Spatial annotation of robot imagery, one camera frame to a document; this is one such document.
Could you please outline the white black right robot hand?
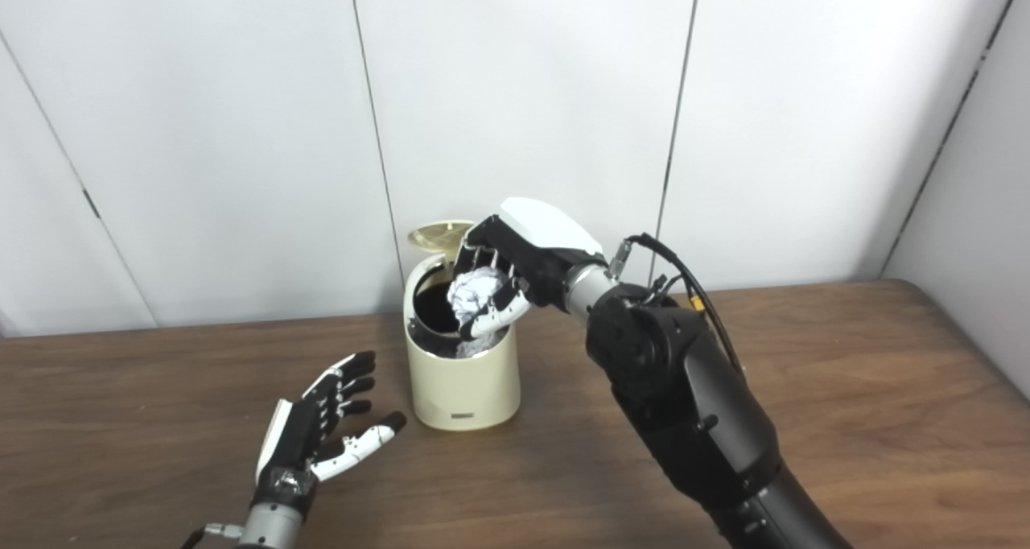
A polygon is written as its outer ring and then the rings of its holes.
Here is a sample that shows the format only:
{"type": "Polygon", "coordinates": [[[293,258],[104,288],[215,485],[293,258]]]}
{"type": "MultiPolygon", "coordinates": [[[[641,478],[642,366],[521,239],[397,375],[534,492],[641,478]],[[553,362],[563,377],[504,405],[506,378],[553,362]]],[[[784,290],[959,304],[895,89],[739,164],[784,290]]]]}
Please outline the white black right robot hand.
{"type": "Polygon", "coordinates": [[[586,323],[597,300],[614,286],[595,238],[559,208],[533,198],[507,198],[500,212],[464,234],[456,273],[482,264],[509,278],[460,325],[466,341],[515,323],[533,306],[553,306],[586,323]]]}

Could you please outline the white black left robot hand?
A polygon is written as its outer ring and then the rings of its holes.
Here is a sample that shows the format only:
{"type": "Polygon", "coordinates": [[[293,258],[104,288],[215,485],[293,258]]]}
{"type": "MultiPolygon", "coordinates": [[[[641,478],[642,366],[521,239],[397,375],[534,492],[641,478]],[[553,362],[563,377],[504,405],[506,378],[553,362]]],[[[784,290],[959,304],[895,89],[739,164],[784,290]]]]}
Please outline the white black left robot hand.
{"type": "Polygon", "coordinates": [[[353,469],[396,438],[407,424],[401,412],[356,434],[332,436],[342,421],[371,410],[372,403],[360,394],[375,386],[375,369],[374,351],[349,354],[294,401],[279,399],[258,454],[251,505],[289,506],[305,518],[321,483],[353,469]]]}

